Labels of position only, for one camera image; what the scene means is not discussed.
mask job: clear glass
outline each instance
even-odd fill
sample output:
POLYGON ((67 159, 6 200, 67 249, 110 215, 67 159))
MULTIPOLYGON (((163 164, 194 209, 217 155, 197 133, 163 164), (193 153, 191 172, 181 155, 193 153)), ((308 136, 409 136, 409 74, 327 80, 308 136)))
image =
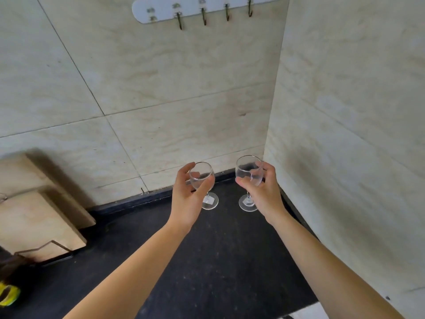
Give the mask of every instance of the clear glass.
MULTIPOLYGON (((256 156, 242 156, 236 162, 236 176, 249 178, 254 186, 258 186, 261 183, 263 174, 263 161, 256 156)), ((249 192, 239 199, 239 206, 244 211, 255 211, 258 209, 249 192)))
MULTIPOLYGON (((214 177, 214 170, 212 166, 207 162, 198 162, 195 166, 189 170, 190 183, 195 189, 198 189, 206 178, 209 176, 214 177)), ((207 195, 202 203, 202 208, 206 210, 214 209, 218 204, 218 196, 215 193, 210 193, 210 190, 214 187, 214 183, 208 190, 207 195)))

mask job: person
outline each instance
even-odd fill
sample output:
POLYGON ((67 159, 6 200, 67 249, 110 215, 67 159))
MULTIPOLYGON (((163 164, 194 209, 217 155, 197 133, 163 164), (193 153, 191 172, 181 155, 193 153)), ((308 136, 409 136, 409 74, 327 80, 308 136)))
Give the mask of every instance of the person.
MULTIPOLYGON (((207 178, 199 189, 187 185, 194 162, 177 173, 167 223, 133 255, 78 303, 65 319, 133 319, 190 231, 201 211, 202 200, 213 185, 207 178)), ((280 238, 321 302, 330 319, 402 319, 371 286, 340 261, 285 210, 275 169, 264 163, 258 187, 249 179, 236 182, 251 193, 258 210, 280 238)))

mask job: marble tile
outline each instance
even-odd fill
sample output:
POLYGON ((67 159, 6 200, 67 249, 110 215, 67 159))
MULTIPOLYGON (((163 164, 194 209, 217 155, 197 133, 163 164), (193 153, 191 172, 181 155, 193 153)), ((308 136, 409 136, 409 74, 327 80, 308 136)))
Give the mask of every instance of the marble tile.
POLYGON ((425 178, 424 0, 291 0, 278 72, 425 178))
POLYGON ((144 190, 147 192, 147 188, 140 177, 89 189, 86 190, 86 194, 93 203, 91 206, 85 207, 93 207, 115 202, 131 196, 141 195, 144 190))
MULTIPOLYGON (((223 156, 217 156, 215 158, 210 158, 204 160, 205 162, 208 162, 215 173, 218 173, 220 171, 226 171, 229 169, 233 169, 236 164, 236 160, 244 155, 254 155, 259 158, 263 157, 264 152, 264 145, 260 145, 254 148, 233 152, 230 154, 226 154, 223 156)), ((177 171, 182 167, 178 166, 175 168, 167 169, 158 171, 155 173, 147 174, 142 177, 143 181, 146 184, 146 187, 152 191, 156 189, 161 189, 164 187, 172 186, 174 184, 174 181, 176 180, 177 171)))
POLYGON ((102 116, 37 0, 0 0, 0 136, 102 116))
POLYGON ((47 160, 44 169, 83 192, 138 176, 105 117, 0 138, 0 157, 20 151, 47 160))
POLYGON ((274 81, 289 0, 143 25, 134 0, 40 0, 105 114, 274 81))
POLYGON ((317 302, 304 309, 291 313, 292 319, 329 319, 322 305, 317 302))
POLYGON ((425 285, 425 179, 279 83, 264 159, 322 243, 381 295, 425 285))
POLYGON ((264 145, 273 87, 269 82, 117 113, 108 120, 144 176, 264 145))

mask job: wooden cutting board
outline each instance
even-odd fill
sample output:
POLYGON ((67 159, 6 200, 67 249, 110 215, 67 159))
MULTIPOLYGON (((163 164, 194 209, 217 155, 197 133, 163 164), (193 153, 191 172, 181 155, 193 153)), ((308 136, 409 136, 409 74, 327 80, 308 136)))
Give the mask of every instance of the wooden cutting board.
POLYGON ((45 193, 30 191, 0 203, 0 246, 9 253, 45 247, 22 253, 36 262, 67 252, 50 241, 73 251, 86 240, 45 193))
POLYGON ((0 193, 11 197, 39 187, 45 187, 43 191, 76 228, 85 228, 96 223, 87 210, 35 166, 25 154, 0 160, 0 193))

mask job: person's right hand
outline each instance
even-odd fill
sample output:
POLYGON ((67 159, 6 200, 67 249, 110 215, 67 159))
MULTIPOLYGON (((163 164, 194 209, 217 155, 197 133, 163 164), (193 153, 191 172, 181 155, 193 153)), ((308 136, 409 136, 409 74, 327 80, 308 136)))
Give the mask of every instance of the person's right hand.
POLYGON ((279 217, 287 211, 280 196, 278 181, 276 180, 276 170, 274 166, 263 162, 264 179, 258 186, 254 186, 250 177, 237 177, 236 183, 246 189, 255 202, 258 210, 264 215, 266 220, 274 226, 279 217))

